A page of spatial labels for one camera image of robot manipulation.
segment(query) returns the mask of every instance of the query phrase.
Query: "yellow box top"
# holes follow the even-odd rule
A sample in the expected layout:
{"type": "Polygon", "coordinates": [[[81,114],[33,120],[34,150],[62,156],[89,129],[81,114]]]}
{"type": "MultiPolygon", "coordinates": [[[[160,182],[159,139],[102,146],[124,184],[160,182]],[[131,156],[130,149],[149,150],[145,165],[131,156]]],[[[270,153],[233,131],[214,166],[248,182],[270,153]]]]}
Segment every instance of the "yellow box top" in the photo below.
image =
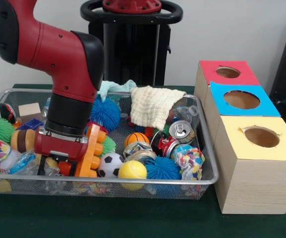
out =
{"type": "Polygon", "coordinates": [[[286,123],[282,118],[221,116],[221,119],[238,159],[286,161],[286,123]]]}

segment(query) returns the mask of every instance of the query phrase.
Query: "basketball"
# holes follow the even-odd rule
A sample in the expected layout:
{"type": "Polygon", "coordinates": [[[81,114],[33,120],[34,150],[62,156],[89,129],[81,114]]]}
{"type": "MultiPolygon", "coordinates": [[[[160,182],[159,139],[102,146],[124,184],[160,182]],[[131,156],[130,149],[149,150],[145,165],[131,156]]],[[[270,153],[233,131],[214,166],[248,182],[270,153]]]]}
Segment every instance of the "basketball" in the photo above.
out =
{"type": "Polygon", "coordinates": [[[131,135],[128,135],[128,137],[125,139],[124,148],[126,148],[131,143],[137,142],[137,141],[142,141],[142,142],[146,142],[149,144],[149,139],[147,138],[146,135],[139,133],[139,132],[135,132],[135,133],[132,133],[131,135]]]}

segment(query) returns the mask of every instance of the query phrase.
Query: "wooden box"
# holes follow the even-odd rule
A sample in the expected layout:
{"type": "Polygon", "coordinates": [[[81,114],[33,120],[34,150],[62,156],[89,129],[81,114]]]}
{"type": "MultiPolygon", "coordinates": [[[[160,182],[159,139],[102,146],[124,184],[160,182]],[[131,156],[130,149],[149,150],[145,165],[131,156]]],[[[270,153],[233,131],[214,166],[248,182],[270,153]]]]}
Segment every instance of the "wooden box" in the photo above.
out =
{"type": "Polygon", "coordinates": [[[286,123],[280,117],[221,116],[215,139],[224,214],[286,213],[286,123]]]}
{"type": "Polygon", "coordinates": [[[194,95],[202,103],[206,120],[210,120],[208,129],[214,145],[219,113],[210,90],[212,82],[227,85],[260,85],[260,83],[245,61],[199,61],[194,95]]]}
{"type": "Polygon", "coordinates": [[[211,82],[204,106],[213,146],[220,115],[279,117],[261,86],[223,85],[211,82]]]}
{"type": "Polygon", "coordinates": [[[246,61],[201,60],[198,64],[194,95],[203,107],[211,82],[229,85],[260,85],[246,61]]]}

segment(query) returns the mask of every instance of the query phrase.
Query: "wire mesh basket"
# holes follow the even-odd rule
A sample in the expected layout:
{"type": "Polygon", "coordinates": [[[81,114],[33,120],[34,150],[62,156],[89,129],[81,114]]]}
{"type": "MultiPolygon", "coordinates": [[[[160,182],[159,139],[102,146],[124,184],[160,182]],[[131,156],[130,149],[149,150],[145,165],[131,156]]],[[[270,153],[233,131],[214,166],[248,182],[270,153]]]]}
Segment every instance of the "wire mesh basket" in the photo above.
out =
{"type": "MultiPolygon", "coordinates": [[[[18,115],[19,105],[38,102],[42,109],[50,95],[51,90],[9,89],[0,94],[0,103],[10,104],[18,115]]],[[[126,121],[131,112],[131,95],[129,93],[114,93],[108,94],[108,97],[115,101],[121,109],[121,123],[115,131],[109,133],[109,136],[117,144],[116,153],[122,155],[126,136],[134,132],[134,129],[129,127],[126,121]]],[[[186,95],[174,107],[191,105],[196,105],[199,109],[199,116],[194,117],[191,123],[197,134],[192,146],[200,148],[206,158],[201,180],[78,178],[0,174],[0,193],[198,200],[208,186],[217,181],[218,170],[200,101],[195,96],[186,95]]]]}

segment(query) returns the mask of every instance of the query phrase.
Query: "white wall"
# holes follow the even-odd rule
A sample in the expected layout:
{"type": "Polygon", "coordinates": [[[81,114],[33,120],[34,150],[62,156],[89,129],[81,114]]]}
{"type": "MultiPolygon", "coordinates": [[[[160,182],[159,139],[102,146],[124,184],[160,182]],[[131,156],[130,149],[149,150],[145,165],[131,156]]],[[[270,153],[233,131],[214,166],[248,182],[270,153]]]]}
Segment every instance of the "white wall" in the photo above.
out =
{"type": "MultiPolygon", "coordinates": [[[[269,91],[286,41],[286,0],[172,0],[184,9],[171,26],[166,85],[194,85],[197,62],[247,60],[269,91]]],[[[85,0],[38,0],[37,19],[87,31],[79,16],[85,0]]],[[[14,83],[51,83],[48,75],[0,59],[0,91],[14,83]]]]}

